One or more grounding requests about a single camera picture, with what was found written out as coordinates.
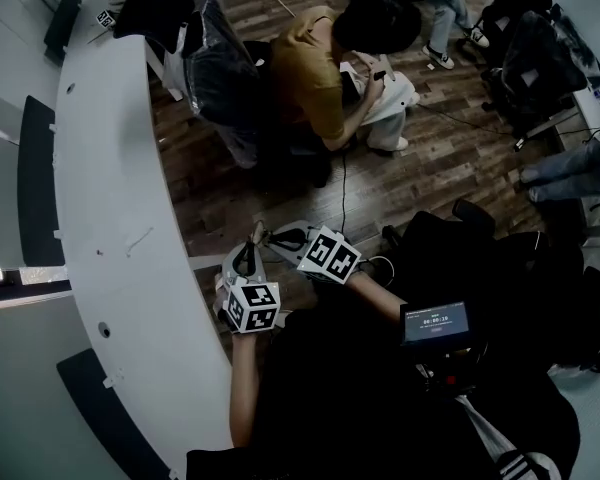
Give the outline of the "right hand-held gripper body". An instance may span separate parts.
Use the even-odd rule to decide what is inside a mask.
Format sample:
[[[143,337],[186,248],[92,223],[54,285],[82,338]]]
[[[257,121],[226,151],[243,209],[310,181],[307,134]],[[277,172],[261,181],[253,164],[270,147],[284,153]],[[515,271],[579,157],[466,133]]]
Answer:
[[[297,269],[316,280],[345,284],[361,259],[361,253],[345,237],[323,226],[310,242]]]

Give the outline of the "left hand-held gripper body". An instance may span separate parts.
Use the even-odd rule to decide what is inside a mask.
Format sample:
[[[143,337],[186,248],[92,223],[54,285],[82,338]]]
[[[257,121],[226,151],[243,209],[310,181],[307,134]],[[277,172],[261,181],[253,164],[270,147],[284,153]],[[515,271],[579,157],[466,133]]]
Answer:
[[[272,330],[280,309],[281,296],[277,282],[238,276],[227,280],[230,293],[225,309],[235,327],[232,334],[252,334]]]

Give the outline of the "person's left hand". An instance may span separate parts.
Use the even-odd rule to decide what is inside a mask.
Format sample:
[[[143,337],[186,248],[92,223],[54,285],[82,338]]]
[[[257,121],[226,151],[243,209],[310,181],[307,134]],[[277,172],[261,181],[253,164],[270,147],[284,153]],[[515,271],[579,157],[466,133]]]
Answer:
[[[231,332],[234,333],[235,327],[225,309],[230,293],[227,291],[224,278],[221,273],[217,273],[214,278],[215,282],[215,300],[213,303],[213,311],[217,319]]]

